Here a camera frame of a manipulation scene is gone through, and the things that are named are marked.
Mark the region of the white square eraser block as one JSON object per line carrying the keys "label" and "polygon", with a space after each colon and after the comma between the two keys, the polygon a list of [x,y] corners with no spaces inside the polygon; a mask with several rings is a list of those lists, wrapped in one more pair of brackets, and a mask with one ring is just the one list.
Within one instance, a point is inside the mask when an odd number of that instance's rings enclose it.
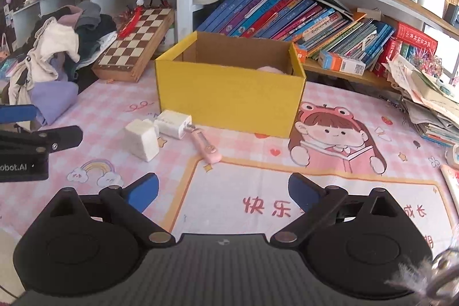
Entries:
{"label": "white square eraser block", "polygon": [[142,161],[152,161],[160,151],[157,129],[153,121],[148,119],[131,121],[125,127],[124,146]]}

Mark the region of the orange white small carton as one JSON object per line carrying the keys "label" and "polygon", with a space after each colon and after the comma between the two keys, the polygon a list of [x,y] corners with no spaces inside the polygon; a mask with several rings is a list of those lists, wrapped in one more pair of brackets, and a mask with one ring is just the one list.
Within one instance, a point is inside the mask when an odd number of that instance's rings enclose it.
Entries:
{"label": "orange white small carton", "polygon": [[320,52],[318,62],[325,70],[348,75],[363,76],[366,70],[366,65],[363,62],[328,51]]}

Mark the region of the stack of papers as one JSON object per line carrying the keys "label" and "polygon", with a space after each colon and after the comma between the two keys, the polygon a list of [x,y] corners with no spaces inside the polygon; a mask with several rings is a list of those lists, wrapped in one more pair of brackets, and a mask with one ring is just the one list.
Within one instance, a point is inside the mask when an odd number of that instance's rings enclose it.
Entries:
{"label": "stack of papers", "polygon": [[385,61],[387,80],[401,92],[401,105],[418,134],[438,145],[458,144],[458,91],[418,70],[400,54]]}

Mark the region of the pink checkered desk mat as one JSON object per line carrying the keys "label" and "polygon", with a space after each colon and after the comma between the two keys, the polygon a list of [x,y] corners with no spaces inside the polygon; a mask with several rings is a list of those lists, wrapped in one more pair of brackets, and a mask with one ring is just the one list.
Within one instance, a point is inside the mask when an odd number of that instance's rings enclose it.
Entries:
{"label": "pink checkered desk mat", "polygon": [[423,140],[383,100],[314,83],[306,84],[304,100],[342,107],[365,124],[386,160],[386,171],[376,174],[368,155],[352,157],[349,171],[330,158],[302,167],[293,162],[285,139],[211,127],[205,135],[223,156],[215,165],[206,163],[188,138],[170,137],[159,139],[160,150],[152,161],[142,161],[122,141],[128,123],[159,111],[155,72],[147,70],[138,83],[97,81],[79,95],[56,126],[80,126],[83,141],[50,156],[47,180],[1,185],[2,245],[16,242],[61,188],[93,194],[110,184],[126,186],[148,172],[157,174],[160,191],[145,214],[174,235],[273,235],[301,214],[287,188],[289,176],[299,172],[320,186],[337,185],[352,194],[385,188],[432,251],[446,249],[458,213],[440,171],[444,150]]}

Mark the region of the pile of clothes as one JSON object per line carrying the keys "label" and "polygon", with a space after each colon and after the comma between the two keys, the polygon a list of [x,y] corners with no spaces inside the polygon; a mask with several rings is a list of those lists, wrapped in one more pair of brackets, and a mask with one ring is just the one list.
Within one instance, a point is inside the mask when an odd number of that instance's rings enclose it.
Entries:
{"label": "pile of clothes", "polygon": [[77,101],[82,90],[78,70],[91,65],[116,35],[113,18],[91,1],[40,17],[30,38],[12,54],[16,64],[5,102],[36,107],[33,119],[15,124],[28,131],[53,124]]}

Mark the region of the pink plush pig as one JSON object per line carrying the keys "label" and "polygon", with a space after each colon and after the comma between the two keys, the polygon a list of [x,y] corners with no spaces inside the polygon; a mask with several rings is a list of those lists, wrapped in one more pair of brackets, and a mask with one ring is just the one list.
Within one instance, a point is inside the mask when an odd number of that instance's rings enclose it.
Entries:
{"label": "pink plush pig", "polygon": [[270,66],[264,66],[264,67],[258,68],[258,71],[274,73],[274,74],[280,74],[280,75],[284,75],[285,74],[285,72],[279,70],[278,68],[274,68],[274,67],[270,67]]}

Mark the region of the wooden chess board box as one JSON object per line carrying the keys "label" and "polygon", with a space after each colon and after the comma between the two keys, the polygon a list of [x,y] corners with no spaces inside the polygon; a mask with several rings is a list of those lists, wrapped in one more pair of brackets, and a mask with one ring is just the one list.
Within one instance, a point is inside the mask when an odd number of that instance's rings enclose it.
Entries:
{"label": "wooden chess board box", "polygon": [[102,80],[137,82],[174,22],[173,9],[145,9],[133,32],[116,39],[93,65]]}

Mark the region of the white power adapter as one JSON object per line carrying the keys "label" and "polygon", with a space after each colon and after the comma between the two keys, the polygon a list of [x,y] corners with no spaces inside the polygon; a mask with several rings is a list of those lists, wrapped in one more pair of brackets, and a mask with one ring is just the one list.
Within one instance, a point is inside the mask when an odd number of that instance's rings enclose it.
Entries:
{"label": "white power adapter", "polygon": [[164,110],[155,118],[153,123],[161,134],[178,140],[182,139],[186,133],[196,129],[190,115],[172,110]]}

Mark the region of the row of leaning books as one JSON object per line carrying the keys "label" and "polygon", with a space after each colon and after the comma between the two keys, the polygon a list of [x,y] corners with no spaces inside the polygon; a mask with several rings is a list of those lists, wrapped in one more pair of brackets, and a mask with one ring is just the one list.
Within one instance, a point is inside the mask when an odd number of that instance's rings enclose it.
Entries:
{"label": "row of leaning books", "polygon": [[328,51],[359,60],[365,71],[383,76],[383,63],[400,54],[430,75],[442,71],[432,37],[368,10],[349,12],[333,0],[195,1],[216,5],[198,26],[199,32],[288,42],[301,61],[318,62],[320,52]]}

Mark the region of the pink utility knife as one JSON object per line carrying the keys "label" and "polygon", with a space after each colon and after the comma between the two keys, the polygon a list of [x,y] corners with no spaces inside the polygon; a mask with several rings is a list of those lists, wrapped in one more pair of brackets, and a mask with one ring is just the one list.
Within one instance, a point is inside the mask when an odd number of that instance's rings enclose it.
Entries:
{"label": "pink utility knife", "polygon": [[204,131],[201,128],[195,126],[187,126],[186,131],[190,134],[190,137],[199,151],[201,157],[210,165],[214,165],[222,160],[222,155],[217,147],[212,144],[205,136]]}

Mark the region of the yellow cardboard box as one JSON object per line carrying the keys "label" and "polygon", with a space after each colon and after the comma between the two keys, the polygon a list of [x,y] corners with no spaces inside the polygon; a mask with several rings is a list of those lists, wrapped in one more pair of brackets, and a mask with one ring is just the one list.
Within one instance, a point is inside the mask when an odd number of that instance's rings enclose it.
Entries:
{"label": "yellow cardboard box", "polygon": [[[284,75],[258,71],[270,66]],[[194,32],[155,60],[161,110],[199,125],[287,138],[306,86],[293,44]]]}

